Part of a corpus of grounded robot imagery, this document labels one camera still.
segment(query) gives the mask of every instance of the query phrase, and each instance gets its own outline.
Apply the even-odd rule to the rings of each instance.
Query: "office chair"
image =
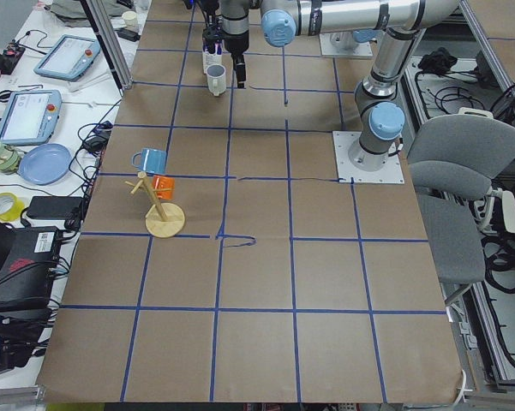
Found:
[[[428,120],[408,152],[408,163],[422,219],[441,283],[459,285],[447,296],[451,305],[485,276],[479,229],[488,226],[495,198],[501,198],[506,229],[515,232],[512,193],[493,189],[495,178],[515,158],[515,128],[492,116],[456,114]],[[453,194],[460,205],[431,195]],[[466,200],[486,198],[476,225]]]

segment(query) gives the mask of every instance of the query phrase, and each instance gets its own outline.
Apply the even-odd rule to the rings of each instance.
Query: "white mounting plate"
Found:
[[[330,33],[320,35],[320,48],[323,57],[348,57],[361,60],[371,60],[374,53],[371,51],[369,42],[359,44],[354,50],[338,50],[330,41]]]
[[[382,169],[373,172],[360,170],[349,160],[350,145],[360,138],[360,134],[361,132],[353,131],[333,132],[337,174],[341,182],[354,180],[356,184],[404,184],[404,174],[398,156],[389,157]]]

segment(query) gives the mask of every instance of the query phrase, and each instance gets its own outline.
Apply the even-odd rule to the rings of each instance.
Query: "yellow tape roll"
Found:
[[[14,221],[21,216],[25,205],[12,193],[0,194],[0,220]]]

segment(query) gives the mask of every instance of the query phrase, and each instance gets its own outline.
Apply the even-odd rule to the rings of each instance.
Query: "round wooden base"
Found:
[[[149,233],[159,238],[169,238],[177,234],[185,225],[185,213],[178,205],[162,203],[168,221],[162,221],[155,207],[145,216],[145,225]]]

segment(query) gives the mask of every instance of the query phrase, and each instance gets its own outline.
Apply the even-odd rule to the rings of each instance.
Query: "chair seat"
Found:
[[[480,235],[467,207],[418,194],[438,278],[443,283],[477,283],[485,277]]]

